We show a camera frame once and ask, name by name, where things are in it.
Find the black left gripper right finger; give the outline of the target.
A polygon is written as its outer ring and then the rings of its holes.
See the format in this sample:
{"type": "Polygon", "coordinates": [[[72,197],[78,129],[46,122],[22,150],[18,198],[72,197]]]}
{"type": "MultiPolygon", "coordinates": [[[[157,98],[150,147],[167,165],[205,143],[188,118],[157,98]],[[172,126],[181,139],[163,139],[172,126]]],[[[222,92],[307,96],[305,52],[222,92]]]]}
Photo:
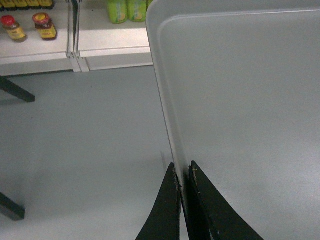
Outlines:
{"type": "Polygon", "coordinates": [[[232,208],[199,165],[188,167],[186,225],[191,240],[261,240],[232,208]]]}

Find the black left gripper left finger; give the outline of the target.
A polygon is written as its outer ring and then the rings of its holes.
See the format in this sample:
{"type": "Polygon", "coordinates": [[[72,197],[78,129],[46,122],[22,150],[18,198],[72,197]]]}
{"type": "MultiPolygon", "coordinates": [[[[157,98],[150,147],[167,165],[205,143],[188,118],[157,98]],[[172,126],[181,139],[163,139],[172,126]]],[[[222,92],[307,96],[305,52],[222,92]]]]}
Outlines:
{"type": "Polygon", "coordinates": [[[138,240],[179,240],[181,193],[174,163],[168,165],[153,208],[138,240]]]}

